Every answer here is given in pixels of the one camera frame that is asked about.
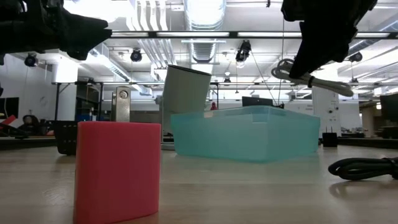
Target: wooden table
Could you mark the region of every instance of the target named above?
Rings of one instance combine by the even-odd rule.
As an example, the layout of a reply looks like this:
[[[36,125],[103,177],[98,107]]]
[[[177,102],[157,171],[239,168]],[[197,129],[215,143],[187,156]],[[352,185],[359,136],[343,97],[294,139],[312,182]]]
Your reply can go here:
[[[164,151],[159,213],[124,224],[397,223],[398,180],[345,182],[327,172],[346,157],[397,155],[339,146],[251,164]],[[75,158],[54,147],[0,151],[0,223],[72,223],[74,178]]]

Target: black basket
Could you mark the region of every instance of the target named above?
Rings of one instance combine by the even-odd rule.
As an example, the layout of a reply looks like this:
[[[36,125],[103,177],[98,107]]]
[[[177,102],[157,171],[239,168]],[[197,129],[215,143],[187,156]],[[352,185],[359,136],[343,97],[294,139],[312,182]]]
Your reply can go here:
[[[54,134],[59,153],[76,155],[77,123],[77,121],[54,121]]]

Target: turquoise plastic bin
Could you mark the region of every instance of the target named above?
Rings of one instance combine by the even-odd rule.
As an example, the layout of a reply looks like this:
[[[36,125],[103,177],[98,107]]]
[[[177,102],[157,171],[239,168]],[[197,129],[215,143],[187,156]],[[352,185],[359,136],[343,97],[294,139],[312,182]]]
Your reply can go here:
[[[269,162],[318,149],[320,118],[271,106],[172,115],[179,155]]]

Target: pink foam block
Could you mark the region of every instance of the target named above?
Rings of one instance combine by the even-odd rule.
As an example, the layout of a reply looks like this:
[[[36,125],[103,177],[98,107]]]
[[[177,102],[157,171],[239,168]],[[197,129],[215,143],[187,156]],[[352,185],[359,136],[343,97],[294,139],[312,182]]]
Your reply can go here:
[[[117,223],[156,213],[159,169],[159,124],[80,122],[74,223]]]

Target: coiled black cable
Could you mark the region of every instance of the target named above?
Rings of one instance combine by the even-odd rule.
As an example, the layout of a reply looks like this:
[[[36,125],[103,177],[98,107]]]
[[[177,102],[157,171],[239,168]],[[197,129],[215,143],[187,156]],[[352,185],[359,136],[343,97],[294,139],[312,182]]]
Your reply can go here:
[[[398,157],[342,159],[330,165],[328,170],[345,180],[363,180],[386,174],[398,179]]]

